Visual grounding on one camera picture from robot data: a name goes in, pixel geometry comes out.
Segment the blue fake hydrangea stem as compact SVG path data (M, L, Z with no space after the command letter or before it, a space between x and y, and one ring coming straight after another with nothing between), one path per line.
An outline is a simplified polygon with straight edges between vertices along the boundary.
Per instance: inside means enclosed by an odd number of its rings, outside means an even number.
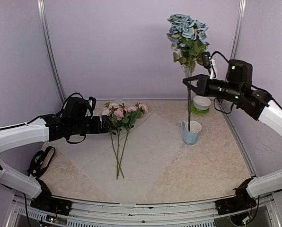
M185 77L191 77L196 65L203 65L202 53L207 50L208 26L189 15L173 14L168 18L167 38L173 50L173 62L179 63Z

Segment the light blue ceramic mug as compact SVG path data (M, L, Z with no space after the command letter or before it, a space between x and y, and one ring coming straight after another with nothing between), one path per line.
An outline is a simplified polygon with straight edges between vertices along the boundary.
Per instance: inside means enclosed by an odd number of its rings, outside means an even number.
M181 128L183 133L183 142L188 146L193 146L200 135L202 126L196 121L182 121Z

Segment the pink fake rose stem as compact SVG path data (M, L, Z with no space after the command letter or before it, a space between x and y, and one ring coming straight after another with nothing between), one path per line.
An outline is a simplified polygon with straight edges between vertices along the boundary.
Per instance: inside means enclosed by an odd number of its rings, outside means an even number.
M126 148L126 143L128 140L128 136L134 127L137 119L140 119L143 115L146 115L149 112L148 107L142 103L136 103L133 106L125 108L125 105L120 105L120 108L114 112L114 115L117 119L116 125L116 135L117 135L117 152L116 152L116 159L117 159L117 172L116 178L118 179L119 176L124 178L124 174L122 171L122 162L123 162L123 155ZM122 146L122 151L120 152L120 132L125 130L125 137Z
M106 102L104 104L105 110L102 112L102 116L107 116L109 125L109 135L112 143L112 149L116 158L116 178L121 175L124 178L124 174L120 164L119 149L120 149L120 132L123 126L123 119L126 114L125 104L117 104Z

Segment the white wrapping paper sheet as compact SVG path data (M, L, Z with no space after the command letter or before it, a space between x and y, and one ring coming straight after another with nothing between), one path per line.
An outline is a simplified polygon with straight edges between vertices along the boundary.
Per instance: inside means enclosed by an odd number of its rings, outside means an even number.
M183 148L184 101L152 101L150 112L119 140L94 135L78 145L61 140L59 156L47 181L54 195L113 201L126 208L137 203L187 200L176 176L165 175Z

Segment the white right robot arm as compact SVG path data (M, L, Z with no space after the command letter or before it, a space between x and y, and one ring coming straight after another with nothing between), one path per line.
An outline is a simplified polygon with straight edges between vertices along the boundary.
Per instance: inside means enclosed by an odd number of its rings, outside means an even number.
M244 110L250 117L270 127L282 137L282 108L272 95L263 89L252 89L250 83L211 79L199 74L183 79L188 91L197 95L224 99ZM237 189L231 205L243 209L250 198L282 190L282 169L262 177L245 180Z

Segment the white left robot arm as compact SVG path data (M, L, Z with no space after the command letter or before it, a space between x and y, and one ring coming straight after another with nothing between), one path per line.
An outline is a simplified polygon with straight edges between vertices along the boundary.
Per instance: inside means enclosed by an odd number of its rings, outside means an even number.
M0 127L0 153L38 142L51 142L80 135L109 132L107 116L94 116L97 100L84 99L80 93L70 95L56 114L40 115L28 122ZM47 185L36 177L15 170L0 159L0 184L36 199L45 210L52 210L56 200Z

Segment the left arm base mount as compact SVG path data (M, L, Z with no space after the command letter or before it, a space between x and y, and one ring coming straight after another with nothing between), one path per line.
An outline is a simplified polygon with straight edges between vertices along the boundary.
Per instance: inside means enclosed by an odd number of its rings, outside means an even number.
M43 201L33 199L30 203L30 206L32 208L47 211L57 215L69 216L72 202L70 200L51 197L49 199L44 199Z

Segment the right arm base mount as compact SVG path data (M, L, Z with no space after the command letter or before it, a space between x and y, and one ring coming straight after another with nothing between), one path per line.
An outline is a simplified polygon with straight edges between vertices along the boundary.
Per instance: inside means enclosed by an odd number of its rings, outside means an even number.
M234 197L216 200L215 204L218 215L246 210L257 205L256 200L249 196L245 188L238 188Z

